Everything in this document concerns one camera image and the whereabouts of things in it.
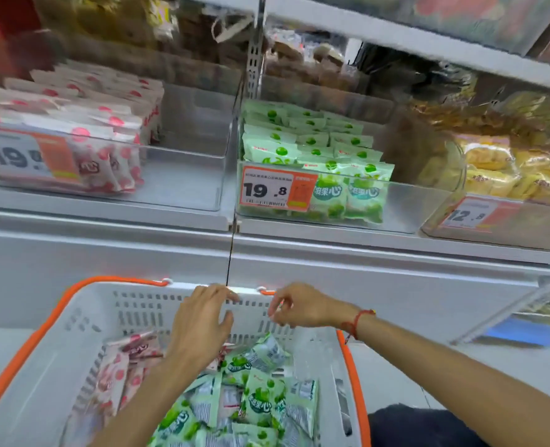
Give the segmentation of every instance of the white plastic basket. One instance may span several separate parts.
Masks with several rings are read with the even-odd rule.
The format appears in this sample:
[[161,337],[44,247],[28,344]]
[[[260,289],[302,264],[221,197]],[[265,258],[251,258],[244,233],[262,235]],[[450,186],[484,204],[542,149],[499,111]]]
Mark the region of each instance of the white plastic basket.
[[[70,411],[82,405],[95,386],[104,341],[148,328],[169,334],[181,301],[195,287],[112,277],[91,278],[71,287],[0,376],[0,447],[56,447]],[[227,309],[234,313],[230,341],[252,344],[270,331],[293,354],[293,365],[283,369],[284,375],[319,379],[315,445],[369,446],[364,400],[342,337],[332,328],[279,327],[266,315],[271,297],[247,288],[232,290],[241,302],[227,301],[221,314]],[[349,416],[345,430],[340,382]]]

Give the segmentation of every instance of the floor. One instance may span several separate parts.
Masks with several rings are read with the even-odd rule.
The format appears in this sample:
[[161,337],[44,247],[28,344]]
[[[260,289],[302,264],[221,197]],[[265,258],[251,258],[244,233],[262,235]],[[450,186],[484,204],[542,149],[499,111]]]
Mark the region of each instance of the floor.
[[[428,392],[366,345],[354,343],[350,349],[369,413],[395,403],[443,408]],[[457,349],[550,395],[550,349],[481,344],[461,345]]]

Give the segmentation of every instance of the price tag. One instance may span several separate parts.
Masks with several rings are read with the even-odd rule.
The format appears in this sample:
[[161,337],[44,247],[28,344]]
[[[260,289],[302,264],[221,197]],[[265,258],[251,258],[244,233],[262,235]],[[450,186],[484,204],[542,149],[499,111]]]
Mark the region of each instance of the price tag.
[[0,176],[80,182],[72,152],[63,137],[3,127]]
[[244,166],[240,204],[308,211],[317,174]]
[[521,202],[466,196],[441,223],[444,227],[491,232],[492,228],[513,216]]

